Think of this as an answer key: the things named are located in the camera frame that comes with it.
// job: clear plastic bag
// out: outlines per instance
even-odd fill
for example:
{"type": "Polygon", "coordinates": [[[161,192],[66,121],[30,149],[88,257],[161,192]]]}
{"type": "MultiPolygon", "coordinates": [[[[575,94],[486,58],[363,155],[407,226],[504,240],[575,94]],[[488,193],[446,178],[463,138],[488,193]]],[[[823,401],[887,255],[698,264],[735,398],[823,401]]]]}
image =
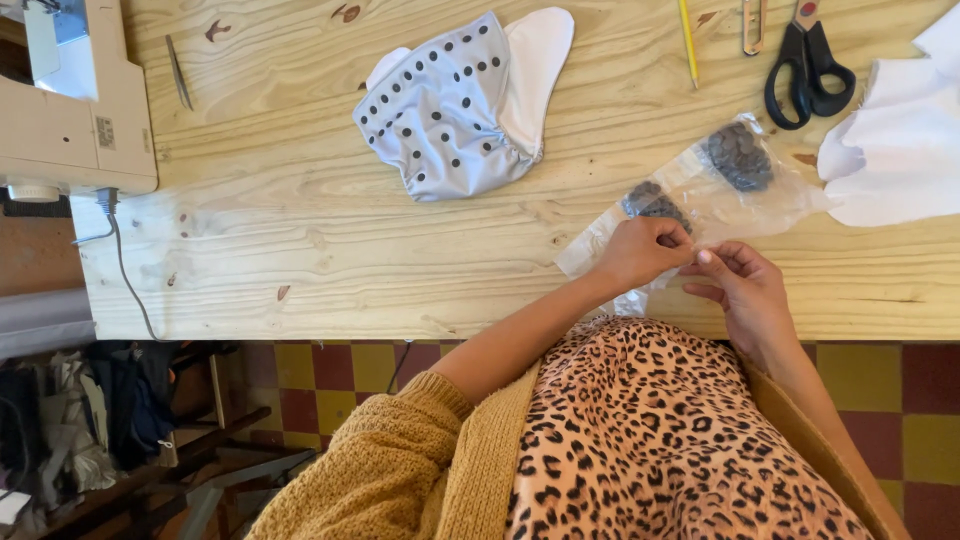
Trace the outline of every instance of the clear plastic bag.
{"type": "MultiPolygon", "coordinates": [[[[733,238],[787,231],[809,214],[832,208],[823,189],[777,159],[751,113],[698,140],[642,179],[580,233],[554,260],[571,279],[603,254],[620,221],[637,216],[680,221],[697,247],[733,238]]],[[[608,313],[643,315],[647,296],[676,269],[603,306],[608,313]]]]}

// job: woman's left hand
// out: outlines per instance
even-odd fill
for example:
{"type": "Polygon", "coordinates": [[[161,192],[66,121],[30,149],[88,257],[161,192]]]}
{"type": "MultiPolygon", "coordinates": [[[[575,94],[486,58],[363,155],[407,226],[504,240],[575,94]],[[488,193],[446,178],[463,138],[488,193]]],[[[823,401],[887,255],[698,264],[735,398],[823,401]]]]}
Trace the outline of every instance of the woman's left hand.
{"type": "Polygon", "coordinates": [[[588,275],[610,287],[615,297],[693,259],[693,240],[680,222],[667,217],[635,217],[617,225],[607,250],[588,275]]]}

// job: scissors handle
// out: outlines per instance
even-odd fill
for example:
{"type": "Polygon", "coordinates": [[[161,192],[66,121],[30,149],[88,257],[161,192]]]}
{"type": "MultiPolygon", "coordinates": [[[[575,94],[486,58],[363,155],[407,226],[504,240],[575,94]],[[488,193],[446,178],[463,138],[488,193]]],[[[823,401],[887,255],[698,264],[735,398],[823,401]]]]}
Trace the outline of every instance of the scissors handle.
{"type": "Polygon", "coordinates": [[[799,130],[810,121],[810,114],[813,113],[810,106],[810,89],[807,86],[806,79],[804,47],[804,31],[796,24],[788,24],[786,32],[783,34],[780,55],[777,57],[773,69],[770,70],[770,75],[767,76],[767,86],[763,89],[763,101],[767,106],[770,118],[785,130],[799,130]],[[784,64],[790,66],[790,101],[793,102],[793,108],[797,112],[798,119],[796,122],[783,115],[783,110],[777,103],[777,94],[774,92],[777,85],[777,74],[780,73],[780,68],[784,64]]]}
{"type": "Polygon", "coordinates": [[[810,77],[810,106],[817,116],[833,116],[847,106],[856,88],[856,75],[833,59],[824,25],[817,21],[806,33],[806,59],[810,77]],[[843,82],[843,90],[830,93],[824,88],[821,77],[833,75],[843,82]]]}

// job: leopard print dress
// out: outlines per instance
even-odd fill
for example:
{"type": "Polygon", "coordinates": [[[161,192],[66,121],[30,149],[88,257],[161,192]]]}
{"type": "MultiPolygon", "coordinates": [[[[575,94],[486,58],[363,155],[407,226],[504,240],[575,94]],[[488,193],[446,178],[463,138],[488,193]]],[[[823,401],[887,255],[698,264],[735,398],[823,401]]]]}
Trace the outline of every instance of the leopard print dress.
{"type": "Polygon", "coordinates": [[[870,538],[751,400],[732,351],[648,319],[578,325],[540,368],[505,538],[870,538]]]}

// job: mustard cardigan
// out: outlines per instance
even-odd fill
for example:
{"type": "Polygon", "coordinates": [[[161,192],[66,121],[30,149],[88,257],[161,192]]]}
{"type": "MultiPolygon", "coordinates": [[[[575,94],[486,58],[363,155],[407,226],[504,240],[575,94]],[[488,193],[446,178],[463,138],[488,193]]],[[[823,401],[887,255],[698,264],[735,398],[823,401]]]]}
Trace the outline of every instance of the mustard cardigan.
{"type": "MultiPolygon", "coordinates": [[[[772,380],[743,360],[757,408],[878,540],[891,529],[840,457],[772,380]]],[[[424,372],[356,408],[326,454],[264,508],[251,540],[502,538],[540,363],[474,407],[424,372]]]]}

